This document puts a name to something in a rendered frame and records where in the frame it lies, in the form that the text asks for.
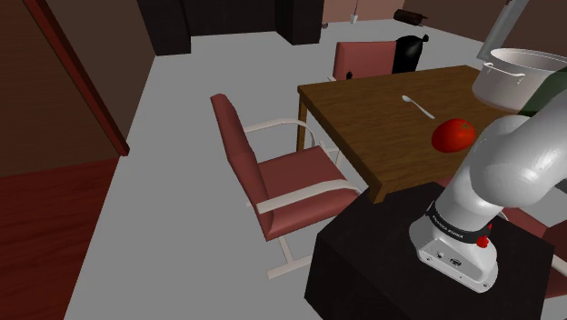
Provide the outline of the white cooking pot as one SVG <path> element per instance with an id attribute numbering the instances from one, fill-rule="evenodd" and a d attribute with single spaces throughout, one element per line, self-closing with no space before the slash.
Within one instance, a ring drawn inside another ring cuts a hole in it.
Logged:
<path id="1" fill-rule="evenodd" d="M 533 116 L 567 89 L 567 57 L 498 48 L 483 64 L 472 91 L 484 103 Z"/>

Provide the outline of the black bag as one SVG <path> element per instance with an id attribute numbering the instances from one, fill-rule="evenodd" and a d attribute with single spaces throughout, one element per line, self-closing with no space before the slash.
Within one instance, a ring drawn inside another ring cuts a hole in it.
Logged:
<path id="1" fill-rule="evenodd" d="M 423 44 L 429 36 L 405 35 L 396 40 L 393 60 L 393 74 L 415 72 L 423 51 Z"/>

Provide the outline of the dark cabinet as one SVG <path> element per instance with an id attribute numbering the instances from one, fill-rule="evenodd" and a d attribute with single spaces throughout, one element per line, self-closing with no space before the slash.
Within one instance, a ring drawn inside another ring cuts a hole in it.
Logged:
<path id="1" fill-rule="evenodd" d="M 276 32 L 291 45 L 317 44 L 324 0 L 136 0 L 157 55 L 189 54 L 191 38 Z"/>

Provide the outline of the dark red door frame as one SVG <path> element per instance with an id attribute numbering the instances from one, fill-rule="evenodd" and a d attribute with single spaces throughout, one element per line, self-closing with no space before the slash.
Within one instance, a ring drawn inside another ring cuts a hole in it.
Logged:
<path id="1" fill-rule="evenodd" d="M 130 147 L 110 114 L 104 100 L 88 73 L 85 70 L 75 50 L 71 46 L 64 30 L 57 22 L 55 15 L 46 0 L 22 0 L 30 15 L 41 29 L 47 42 L 53 48 L 65 71 L 73 80 L 77 90 L 85 100 L 98 124 L 102 127 L 116 152 L 127 156 Z"/>

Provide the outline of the black robot stand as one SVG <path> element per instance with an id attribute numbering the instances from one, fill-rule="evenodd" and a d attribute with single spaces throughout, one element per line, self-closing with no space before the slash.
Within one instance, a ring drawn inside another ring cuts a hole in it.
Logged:
<path id="1" fill-rule="evenodd" d="M 510 217 L 492 221 L 499 273 L 485 293 L 419 260 L 409 227 L 442 191 L 361 194 L 318 233 L 304 297 L 323 320 L 541 320 L 554 247 Z"/>

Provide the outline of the dark brown cylinder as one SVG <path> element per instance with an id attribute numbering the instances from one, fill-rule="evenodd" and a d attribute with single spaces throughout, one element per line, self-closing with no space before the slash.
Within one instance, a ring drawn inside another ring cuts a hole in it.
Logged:
<path id="1" fill-rule="evenodd" d="M 427 19 L 427 16 L 403 9 L 397 9 L 393 14 L 393 19 L 409 25 L 422 26 L 423 20 Z"/>

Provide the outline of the red tomato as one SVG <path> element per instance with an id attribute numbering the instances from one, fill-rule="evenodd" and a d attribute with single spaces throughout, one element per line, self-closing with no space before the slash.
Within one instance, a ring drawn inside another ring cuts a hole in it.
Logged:
<path id="1" fill-rule="evenodd" d="M 433 132 L 432 146 L 442 153 L 459 152 L 475 141 L 475 129 L 464 119 L 454 118 L 440 124 Z"/>

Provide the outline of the brown wooden table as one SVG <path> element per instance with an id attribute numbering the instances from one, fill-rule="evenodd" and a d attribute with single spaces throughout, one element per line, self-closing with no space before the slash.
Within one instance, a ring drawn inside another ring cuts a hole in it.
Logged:
<path id="1" fill-rule="evenodd" d="M 380 203 L 392 192 L 451 177 L 467 153 L 441 153 L 435 128 L 452 118 L 480 133 L 505 110 L 473 96 L 478 70 L 468 65 L 300 85 L 299 117 L 312 115 Z M 435 116 L 429 118 L 402 95 Z"/>

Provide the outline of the white spoon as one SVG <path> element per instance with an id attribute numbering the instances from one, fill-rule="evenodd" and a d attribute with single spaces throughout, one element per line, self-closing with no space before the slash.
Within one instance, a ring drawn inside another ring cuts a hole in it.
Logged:
<path id="1" fill-rule="evenodd" d="M 404 102 L 414 104 L 416 107 L 418 107 L 418 108 L 421 110 L 421 112 L 423 112 L 423 113 L 424 113 L 425 115 L 427 115 L 429 118 L 435 119 L 435 116 L 434 116 L 434 115 L 432 115 L 432 114 L 429 113 L 427 110 L 425 110 L 423 107 L 421 107 L 419 104 L 417 104 L 414 100 L 412 100 L 411 97 L 409 97 L 409 96 L 407 96 L 407 95 L 402 95 L 402 100 L 403 100 Z"/>

